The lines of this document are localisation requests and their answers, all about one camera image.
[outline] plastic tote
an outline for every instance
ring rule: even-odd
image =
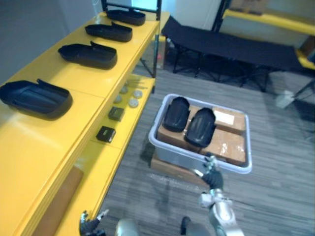
[[[168,143],[165,143],[156,139],[158,128],[163,121],[168,105],[171,103],[171,101],[174,98],[179,97],[179,96],[181,95],[169,94],[163,99],[162,105],[160,109],[158,110],[158,113],[154,120],[154,124],[150,130],[149,141],[156,147],[156,154],[159,159],[178,165],[178,166],[182,166],[187,169],[198,169],[204,172],[205,170],[203,166],[203,163],[205,162],[204,155],[201,155],[201,154],[189,151],[189,150],[185,150],[183,148],[176,147],[174,145],[171,145],[171,144],[168,144]],[[250,173],[252,171],[252,151],[251,151],[250,125],[249,125],[248,116],[244,112],[238,111],[235,109],[199,101],[199,100],[192,99],[185,96],[181,96],[181,97],[186,98],[188,102],[194,106],[207,107],[210,109],[212,109],[213,107],[220,107],[220,108],[224,108],[230,111],[243,113],[245,115],[246,130],[243,135],[244,135],[244,140],[245,140],[246,162],[242,166],[236,166],[236,165],[218,160],[218,165],[221,169],[233,171],[239,174]]]

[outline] black plastic cover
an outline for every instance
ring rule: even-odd
[[[0,99],[21,112],[44,119],[56,119],[65,114],[72,105],[70,92],[40,79],[37,82],[6,83],[0,87]]]
[[[183,97],[174,98],[168,105],[163,127],[172,132],[182,132],[189,116],[189,102]]]
[[[138,11],[134,11],[132,9],[129,9],[129,11],[109,10],[106,12],[106,14],[107,17],[112,20],[121,21],[136,26],[143,25],[144,22],[146,21],[145,14]]]
[[[128,42],[132,38],[132,28],[112,22],[112,25],[89,25],[85,27],[87,34],[120,42]]]
[[[78,43],[65,45],[58,52],[67,61],[101,69],[110,69],[117,62],[116,49],[92,41],[90,46]]]
[[[200,148],[207,147],[216,128],[215,120],[216,116],[211,109],[200,109],[188,126],[185,140]]]

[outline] small black box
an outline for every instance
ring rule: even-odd
[[[119,108],[119,107],[112,107],[112,109],[110,110],[110,112],[108,113],[108,117],[110,119],[116,120],[116,121],[121,121],[122,117],[124,115],[124,109],[123,108]]]
[[[113,128],[102,126],[96,135],[96,138],[100,141],[110,143],[113,140],[115,134],[116,131]]]

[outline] yellow shelving unit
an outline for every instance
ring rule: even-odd
[[[303,19],[276,11],[266,12],[262,15],[255,15],[227,9],[224,12],[223,18],[227,16],[242,18],[249,21],[256,21],[264,24],[270,24],[273,26],[309,35],[315,35],[315,24],[314,22],[312,22],[312,20]]]
[[[104,13],[100,14],[100,18],[102,24],[110,23]],[[133,30],[132,40],[121,43],[87,35],[84,27],[94,22],[95,19],[92,19],[79,27],[7,81],[34,82],[41,78],[68,89],[73,104],[64,116],[48,121],[24,115],[0,102],[0,235],[32,234],[77,157],[91,142],[97,126],[109,111],[159,25],[158,21],[146,21],[142,26],[128,25]],[[58,53],[62,45],[89,44],[91,40],[117,50],[118,61],[112,69],[102,70],[69,63]],[[109,165],[114,169],[108,172],[108,182],[94,182],[104,191],[123,154],[123,148],[106,149],[116,153],[113,155],[116,160],[109,160]],[[98,161],[104,162],[106,159],[95,159],[95,163]],[[94,173],[95,163],[87,164],[91,174]],[[93,178],[88,177],[87,169],[84,170],[84,181]]]
[[[131,78],[140,79],[136,75],[132,75]],[[139,86],[145,87],[144,89],[129,88],[128,93],[122,95],[123,101],[119,104],[113,104],[113,106],[125,110],[122,120],[114,121],[106,115],[100,122],[98,129],[75,163],[75,166],[84,172],[84,177],[64,215],[56,233],[57,236],[79,235],[79,218],[84,210],[88,210],[91,218],[97,215],[154,83],[155,79],[141,77]],[[131,108],[128,105],[134,90],[143,92],[143,96],[138,99],[139,106],[137,108]],[[111,143],[99,141],[95,137],[103,125],[116,130]]]
[[[297,54],[297,58],[299,62],[301,63],[302,66],[308,69],[315,70],[315,64],[307,59],[307,57],[300,51],[300,50],[295,50]]]

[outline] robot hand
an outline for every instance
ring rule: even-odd
[[[206,173],[203,174],[199,170],[194,169],[195,174],[210,186],[210,189],[223,189],[223,177],[221,172],[218,170],[218,162],[215,156],[210,156],[210,158],[205,157],[206,163],[204,164],[206,168]]]
[[[80,236],[106,236],[104,230],[96,230],[101,219],[107,215],[109,210],[101,212],[94,220],[87,220],[88,214],[86,210],[81,214],[80,217]]]
[[[210,223],[215,228],[217,236],[244,236],[239,228],[232,209],[232,201],[224,195],[223,177],[218,170],[215,156],[205,157],[206,173],[193,170],[209,186],[210,193],[203,193],[199,198],[202,207],[208,207]]]

